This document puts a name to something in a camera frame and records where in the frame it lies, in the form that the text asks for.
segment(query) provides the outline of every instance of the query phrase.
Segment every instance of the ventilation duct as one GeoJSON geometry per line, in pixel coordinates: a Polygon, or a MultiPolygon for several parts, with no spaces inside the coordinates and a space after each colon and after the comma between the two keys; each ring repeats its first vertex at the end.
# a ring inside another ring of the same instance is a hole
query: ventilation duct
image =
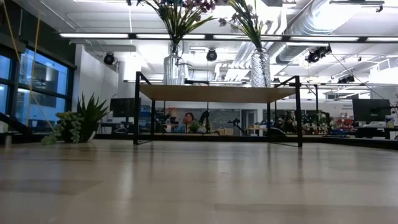
{"type": "MultiPolygon", "coordinates": [[[[360,9],[360,6],[342,6],[329,4],[330,0],[314,0],[287,28],[287,35],[328,35],[348,21],[360,9]]],[[[276,63],[288,64],[309,46],[274,43],[268,53],[276,63]]]]}

